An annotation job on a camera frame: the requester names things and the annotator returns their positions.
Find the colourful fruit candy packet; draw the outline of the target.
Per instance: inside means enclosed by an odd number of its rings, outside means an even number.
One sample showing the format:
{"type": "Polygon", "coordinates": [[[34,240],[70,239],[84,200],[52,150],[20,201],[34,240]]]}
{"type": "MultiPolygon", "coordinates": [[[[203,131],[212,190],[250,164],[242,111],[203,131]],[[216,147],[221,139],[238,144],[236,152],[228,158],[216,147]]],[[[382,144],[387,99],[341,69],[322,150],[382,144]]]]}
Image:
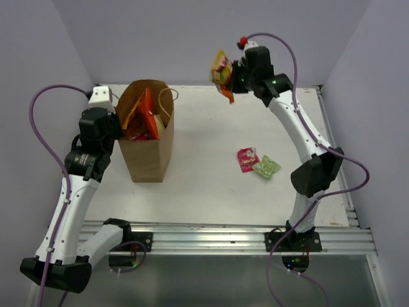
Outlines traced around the colourful fruit candy packet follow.
{"type": "Polygon", "coordinates": [[[232,91],[228,89],[232,72],[232,63],[228,60],[225,51],[220,49],[217,52],[210,69],[210,82],[214,83],[217,91],[226,97],[230,104],[233,104],[235,101],[232,91]]]}

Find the orange Kettle chips bag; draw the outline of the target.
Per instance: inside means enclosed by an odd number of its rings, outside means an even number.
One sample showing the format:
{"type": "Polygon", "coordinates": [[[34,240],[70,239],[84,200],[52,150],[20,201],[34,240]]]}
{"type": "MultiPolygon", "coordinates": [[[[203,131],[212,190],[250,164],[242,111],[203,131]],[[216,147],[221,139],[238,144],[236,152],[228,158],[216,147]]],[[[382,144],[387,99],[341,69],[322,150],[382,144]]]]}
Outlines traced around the orange Kettle chips bag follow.
{"type": "Polygon", "coordinates": [[[143,117],[144,99],[145,94],[143,93],[137,99],[136,103],[125,118],[125,121],[122,123],[122,129],[125,133],[125,139],[127,140],[137,138],[138,136],[145,134],[147,131],[143,117]]]}

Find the cassava chips bag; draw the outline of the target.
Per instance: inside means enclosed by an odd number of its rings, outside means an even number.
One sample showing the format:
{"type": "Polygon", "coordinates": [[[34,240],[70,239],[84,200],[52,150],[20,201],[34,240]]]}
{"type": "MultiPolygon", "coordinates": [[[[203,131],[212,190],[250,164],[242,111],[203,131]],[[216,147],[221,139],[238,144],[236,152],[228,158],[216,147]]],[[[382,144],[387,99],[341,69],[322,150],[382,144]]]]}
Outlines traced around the cassava chips bag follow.
{"type": "Polygon", "coordinates": [[[165,127],[161,117],[156,113],[155,103],[150,88],[139,98],[138,112],[141,114],[143,121],[148,128],[152,139],[160,139],[165,127]]]}

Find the brown paper bag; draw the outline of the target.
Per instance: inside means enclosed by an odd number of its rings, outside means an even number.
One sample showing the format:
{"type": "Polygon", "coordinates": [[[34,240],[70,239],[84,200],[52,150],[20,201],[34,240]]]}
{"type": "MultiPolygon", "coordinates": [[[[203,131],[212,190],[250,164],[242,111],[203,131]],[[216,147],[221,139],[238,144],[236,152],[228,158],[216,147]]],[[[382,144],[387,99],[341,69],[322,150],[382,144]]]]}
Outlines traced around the brown paper bag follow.
{"type": "Polygon", "coordinates": [[[174,98],[171,88],[163,81],[144,79],[132,82],[119,98],[116,114],[125,121],[137,99],[150,88],[156,113],[161,117],[164,131],[160,139],[119,140],[121,152],[133,182],[162,182],[168,167],[174,137],[174,98]]]}

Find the small pink candy packet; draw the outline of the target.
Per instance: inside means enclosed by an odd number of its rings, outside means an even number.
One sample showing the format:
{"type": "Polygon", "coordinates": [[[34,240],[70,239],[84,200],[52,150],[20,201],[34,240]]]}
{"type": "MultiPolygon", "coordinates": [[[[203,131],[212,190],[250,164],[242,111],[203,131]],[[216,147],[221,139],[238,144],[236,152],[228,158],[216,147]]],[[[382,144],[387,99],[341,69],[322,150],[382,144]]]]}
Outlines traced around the small pink candy packet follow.
{"type": "Polygon", "coordinates": [[[253,170],[253,166],[260,162],[254,147],[240,149],[237,152],[237,159],[242,173],[253,170]]]}

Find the small green candy packet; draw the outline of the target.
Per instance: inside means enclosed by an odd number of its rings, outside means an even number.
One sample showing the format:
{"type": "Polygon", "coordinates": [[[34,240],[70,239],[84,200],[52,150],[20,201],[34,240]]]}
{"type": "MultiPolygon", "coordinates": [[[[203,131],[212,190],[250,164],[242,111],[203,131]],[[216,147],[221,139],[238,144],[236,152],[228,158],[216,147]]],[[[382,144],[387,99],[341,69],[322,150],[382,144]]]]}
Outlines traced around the small green candy packet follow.
{"type": "Polygon", "coordinates": [[[274,173],[281,169],[281,166],[267,155],[264,155],[260,162],[253,165],[252,169],[261,177],[270,179],[274,173]]]}

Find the pink silver chips bag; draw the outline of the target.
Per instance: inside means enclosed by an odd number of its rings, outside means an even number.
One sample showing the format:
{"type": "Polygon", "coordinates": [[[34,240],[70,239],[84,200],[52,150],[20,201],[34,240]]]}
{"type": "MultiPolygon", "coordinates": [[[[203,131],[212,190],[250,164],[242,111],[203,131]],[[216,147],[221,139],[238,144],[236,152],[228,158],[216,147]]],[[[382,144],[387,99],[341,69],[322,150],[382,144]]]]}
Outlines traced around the pink silver chips bag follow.
{"type": "Polygon", "coordinates": [[[129,137],[129,141],[149,141],[150,135],[149,134],[137,134],[134,136],[129,137]]]}

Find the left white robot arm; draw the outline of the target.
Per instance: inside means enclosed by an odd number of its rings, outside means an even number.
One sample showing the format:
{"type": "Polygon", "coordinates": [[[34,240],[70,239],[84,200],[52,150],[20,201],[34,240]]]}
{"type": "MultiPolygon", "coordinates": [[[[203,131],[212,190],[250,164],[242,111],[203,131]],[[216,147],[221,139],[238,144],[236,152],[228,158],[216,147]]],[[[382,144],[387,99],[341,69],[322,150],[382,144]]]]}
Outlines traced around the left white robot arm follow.
{"type": "Polygon", "coordinates": [[[114,109],[89,108],[79,120],[80,133],[65,157],[61,191],[46,236],[35,256],[24,258],[20,271],[37,285],[81,293],[95,265],[113,248],[128,250],[133,243],[130,223],[109,218],[92,239],[79,244],[89,204],[111,162],[114,143],[122,138],[114,109]]]}

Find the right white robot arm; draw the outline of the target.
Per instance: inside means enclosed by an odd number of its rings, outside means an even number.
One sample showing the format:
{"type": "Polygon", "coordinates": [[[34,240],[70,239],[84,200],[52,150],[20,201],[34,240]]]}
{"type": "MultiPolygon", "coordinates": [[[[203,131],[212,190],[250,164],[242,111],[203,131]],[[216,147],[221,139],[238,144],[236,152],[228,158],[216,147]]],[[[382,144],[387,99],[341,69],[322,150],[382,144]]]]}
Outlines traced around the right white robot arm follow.
{"type": "Polygon", "coordinates": [[[302,251],[307,246],[320,251],[320,244],[314,243],[318,238],[314,219],[319,198],[336,179],[344,152],[339,147],[332,148],[319,136],[294,97],[293,83],[286,74],[275,74],[267,47],[250,41],[239,49],[242,57],[233,62],[229,89],[233,93],[252,91],[276,115],[297,149],[301,163],[290,175],[296,198],[286,221],[286,231],[271,231],[267,238],[279,251],[302,251]]]}

